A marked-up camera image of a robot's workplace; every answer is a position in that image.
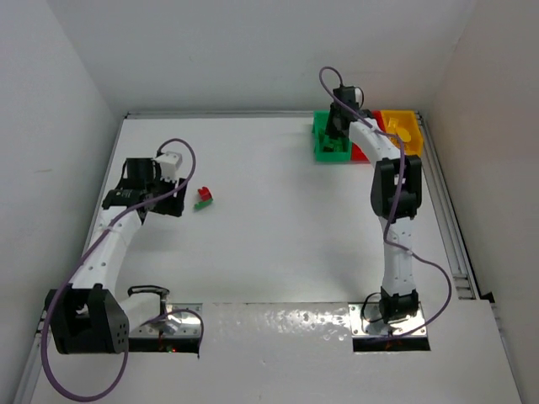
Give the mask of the green square lego brick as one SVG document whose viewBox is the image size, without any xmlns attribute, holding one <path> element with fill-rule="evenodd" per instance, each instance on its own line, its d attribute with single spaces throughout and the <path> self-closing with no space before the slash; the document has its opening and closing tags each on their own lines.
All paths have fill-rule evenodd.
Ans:
<svg viewBox="0 0 539 404">
<path fill-rule="evenodd" d="M 331 138 L 325 136 L 321 143 L 322 152 L 341 153 L 347 151 L 346 142 L 343 138 Z"/>
</svg>

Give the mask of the red green flower lego stack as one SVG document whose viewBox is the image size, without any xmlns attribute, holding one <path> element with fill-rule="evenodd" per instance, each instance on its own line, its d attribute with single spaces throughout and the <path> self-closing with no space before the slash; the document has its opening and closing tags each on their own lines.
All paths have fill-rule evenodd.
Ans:
<svg viewBox="0 0 539 404">
<path fill-rule="evenodd" d="M 211 191 L 206 187 L 201 187 L 197 189 L 199 198 L 201 202 L 206 202 L 208 200 L 213 200 L 213 196 L 211 194 Z"/>
</svg>

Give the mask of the yellow hollow lego block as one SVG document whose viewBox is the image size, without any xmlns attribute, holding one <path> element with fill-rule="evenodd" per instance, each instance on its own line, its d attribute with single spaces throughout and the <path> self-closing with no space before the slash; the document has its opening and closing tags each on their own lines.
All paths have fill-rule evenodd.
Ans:
<svg viewBox="0 0 539 404">
<path fill-rule="evenodd" d="M 387 123 L 387 132 L 396 134 L 398 132 L 398 120 L 391 118 Z"/>
</svg>

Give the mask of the yellow arch lego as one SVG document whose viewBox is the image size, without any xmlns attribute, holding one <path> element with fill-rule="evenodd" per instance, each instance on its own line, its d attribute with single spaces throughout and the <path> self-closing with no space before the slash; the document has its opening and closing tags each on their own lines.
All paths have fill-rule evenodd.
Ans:
<svg viewBox="0 0 539 404">
<path fill-rule="evenodd" d="M 411 133 L 403 127 L 398 127 L 397 135 L 405 143 L 409 143 L 412 140 Z"/>
</svg>

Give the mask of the green base lego plate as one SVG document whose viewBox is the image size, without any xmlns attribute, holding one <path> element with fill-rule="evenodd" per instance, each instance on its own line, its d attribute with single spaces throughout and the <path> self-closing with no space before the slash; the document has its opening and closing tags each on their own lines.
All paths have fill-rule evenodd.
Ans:
<svg viewBox="0 0 539 404">
<path fill-rule="evenodd" d="M 198 210 L 202 210 L 208 206 L 210 206 L 211 204 L 213 203 L 213 199 L 208 199 L 208 200 L 202 200 L 200 202 L 197 202 L 195 205 L 194 205 L 194 210 L 198 211 Z"/>
</svg>

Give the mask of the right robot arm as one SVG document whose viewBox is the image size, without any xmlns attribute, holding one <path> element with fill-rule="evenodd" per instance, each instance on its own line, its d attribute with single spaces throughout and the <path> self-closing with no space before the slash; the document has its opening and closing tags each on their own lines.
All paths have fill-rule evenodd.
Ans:
<svg viewBox="0 0 539 404">
<path fill-rule="evenodd" d="M 363 93 L 340 84 L 332 91 L 327 132 L 351 140 L 374 167 L 371 208 L 378 217 L 384 241 L 384 275 L 379 311 L 385 323 L 411 316 L 419 309 L 411 256 L 412 220 L 422 203 L 420 157 L 405 154 L 395 134 L 380 130 L 360 111 Z"/>
</svg>

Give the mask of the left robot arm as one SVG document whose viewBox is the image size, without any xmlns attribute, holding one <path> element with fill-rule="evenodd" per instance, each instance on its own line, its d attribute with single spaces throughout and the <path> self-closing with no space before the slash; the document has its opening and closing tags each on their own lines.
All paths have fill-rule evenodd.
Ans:
<svg viewBox="0 0 539 404">
<path fill-rule="evenodd" d="M 129 335 L 162 315 L 168 289 L 133 286 L 124 300 L 115 286 L 128 247 L 150 213 L 180 217 L 186 180 L 182 157 L 165 152 L 125 160 L 117 185 L 104 197 L 90 254 L 59 293 L 50 327 L 60 354 L 120 354 Z"/>
</svg>

